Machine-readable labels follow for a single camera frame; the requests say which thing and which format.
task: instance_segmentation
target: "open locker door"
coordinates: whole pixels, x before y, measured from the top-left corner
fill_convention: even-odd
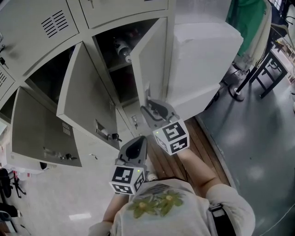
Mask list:
[[[141,106],[147,96],[161,99],[167,18],[160,18],[138,42],[131,52],[132,67]]]
[[[94,140],[119,149],[118,141],[108,136],[117,133],[115,105],[82,42],[71,56],[56,115]]]
[[[21,87],[12,112],[11,146],[14,155],[81,167],[72,127]]]

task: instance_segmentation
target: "white t-shirt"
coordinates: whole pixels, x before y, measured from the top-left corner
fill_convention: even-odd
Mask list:
[[[223,205],[236,236],[252,235],[253,210],[235,189],[218,184],[201,198],[189,183],[168,179],[144,183],[116,214],[114,224],[95,224],[89,236],[217,236],[208,209],[218,203]]]

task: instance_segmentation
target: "person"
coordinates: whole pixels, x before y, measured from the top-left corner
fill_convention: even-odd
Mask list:
[[[89,228],[89,236],[217,236],[209,211],[216,204],[222,204],[236,236],[252,235],[251,206],[189,148],[177,154],[203,198],[176,178],[143,183],[130,200],[115,194],[102,222]]]

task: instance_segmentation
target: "wooden floor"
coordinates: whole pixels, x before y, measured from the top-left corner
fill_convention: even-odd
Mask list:
[[[222,183],[230,185],[211,144],[207,140],[196,119],[194,117],[188,119],[185,121],[185,124],[189,131],[190,149],[219,176]],[[169,156],[160,148],[152,136],[147,137],[147,139],[149,144],[147,153],[158,177],[178,177],[188,181],[197,193],[197,189],[193,185],[190,176],[185,171],[179,157],[176,154]]]

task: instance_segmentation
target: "ventilation slot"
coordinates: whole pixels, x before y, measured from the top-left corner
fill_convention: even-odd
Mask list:
[[[62,10],[43,21],[41,25],[49,38],[69,26]]]
[[[66,123],[63,123],[64,133],[71,136],[70,127]]]
[[[5,80],[6,76],[0,71],[0,87],[2,86]]]

